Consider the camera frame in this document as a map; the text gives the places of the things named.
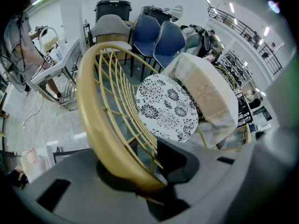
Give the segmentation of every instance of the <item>person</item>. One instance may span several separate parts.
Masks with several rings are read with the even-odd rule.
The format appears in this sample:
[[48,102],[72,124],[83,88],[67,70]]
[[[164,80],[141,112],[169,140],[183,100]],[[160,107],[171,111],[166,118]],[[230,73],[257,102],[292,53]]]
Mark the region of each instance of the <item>person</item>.
[[222,55],[222,51],[218,52],[217,55],[215,56],[214,62],[218,61],[218,58]]
[[210,49],[213,48],[213,46],[215,45],[216,43],[216,38],[215,38],[215,31],[214,30],[210,30],[210,33],[209,33],[209,40],[210,40]]
[[274,43],[274,42],[272,42],[271,47],[270,47],[270,50],[271,50],[273,53],[275,53],[275,43]]
[[209,41],[210,41],[210,46],[209,46],[208,50],[205,50],[205,48],[202,47],[198,51],[198,54],[197,54],[198,57],[203,58],[214,47],[214,45],[216,43],[215,31],[214,30],[210,30],[210,32],[209,32]]
[[[8,22],[3,36],[3,46],[5,54],[2,57],[7,57],[9,60],[6,62],[13,62],[16,67],[20,70],[22,79],[30,86],[30,80],[33,78],[35,73],[41,69],[48,69],[50,64],[45,61],[38,51],[36,50],[32,40],[39,37],[41,30],[36,33],[29,35],[31,27],[29,24],[29,16],[24,12],[24,10],[30,5],[31,0],[27,0],[22,6],[20,6],[15,12],[14,16]],[[56,99],[61,98],[61,93],[59,92],[53,79],[44,82],[42,85],[46,86],[48,84],[49,88],[56,94]],[[43,97],[49,101],[50,98],[42,94]]]
[[255,94],[255,93],[256,93],[255,91],[251,91],[251,94],[250,94],[250,95],[245,95],[246,99],[247,99],[249,102],[252,101],[253,98],[254,98],[254,94]]
[[252,102],[249,103],[249,107],[253,110],[261,105],[262,97],[255,98]]
[[269,57],[269,53],[268,52],[264,52],[263,54],[262,54],[262,58],[263,59],[266,59],[266,58],[268,58]]
[[253,40],[254,40],[254,42],[255,42],[255,43],[253,44],[253,47],[254,47],[255,49],[257,49],[258,46],[259,46],[259,42],[260,42],[260,40],[261,40],[261,37],[257,34],[256,31],[254,31],[253,33],[254,33]]

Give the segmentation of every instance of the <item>black trash bin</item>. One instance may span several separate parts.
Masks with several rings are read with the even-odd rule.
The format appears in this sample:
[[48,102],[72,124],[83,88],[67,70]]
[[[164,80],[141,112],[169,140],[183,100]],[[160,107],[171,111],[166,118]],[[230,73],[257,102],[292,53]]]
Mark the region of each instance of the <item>black trash bin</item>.
[[118,15],[124,21],[129,21],[130,11],[132,11],[131,3],[125,0],[101,0],[94,9],[95,22],[101,16],[107,14]]
[[156,18],[160,25],[162,25],[164,21],[170,21],[172,18],[170,13],[164,12],[162,9],[154,6],[143,7],[143,13]]

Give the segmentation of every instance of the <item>railing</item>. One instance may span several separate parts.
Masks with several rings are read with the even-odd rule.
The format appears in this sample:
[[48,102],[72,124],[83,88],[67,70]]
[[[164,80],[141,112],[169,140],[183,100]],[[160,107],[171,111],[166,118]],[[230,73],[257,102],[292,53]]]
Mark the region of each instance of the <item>railing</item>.
[[261,57],[265,60],[274,77],[277,77],[279,75],[279,73],[283,69],[280,62],[278,61],[270,47],[265,42],[260,42],[261,37],[257,33],[255,33],[243,22],[237,20],[235,17],[219,9],[211,7],[208,4],[207,9],[210,17],[224,23],[225,25],[235,30],[258,51]]

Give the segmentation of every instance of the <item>black bin lid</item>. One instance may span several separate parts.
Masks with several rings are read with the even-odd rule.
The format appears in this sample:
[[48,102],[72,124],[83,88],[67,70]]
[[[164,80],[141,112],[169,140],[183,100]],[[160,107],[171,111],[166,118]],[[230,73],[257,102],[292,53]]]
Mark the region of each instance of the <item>black bin lid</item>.
[[130,6],[130,11],[132,11],[131,3],[129,1],[126,1],[126,0],[101,0],[95,6],[94,11],[96,11],[98,5],[103,5],[105,3],[118,3],[118,4],[121,3],[123,5],[127,4],[127,5]]

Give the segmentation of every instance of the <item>beige fabric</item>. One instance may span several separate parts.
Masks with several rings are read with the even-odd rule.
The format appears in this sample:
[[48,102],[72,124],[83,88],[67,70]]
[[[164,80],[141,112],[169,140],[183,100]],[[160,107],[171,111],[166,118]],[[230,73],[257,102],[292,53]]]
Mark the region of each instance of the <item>beige fabric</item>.
[[193,96],[210,123],[199,124],[209,148],[237,127],[238,100],[225,79],[207,60],[181,53],[162,74],[180,80]]

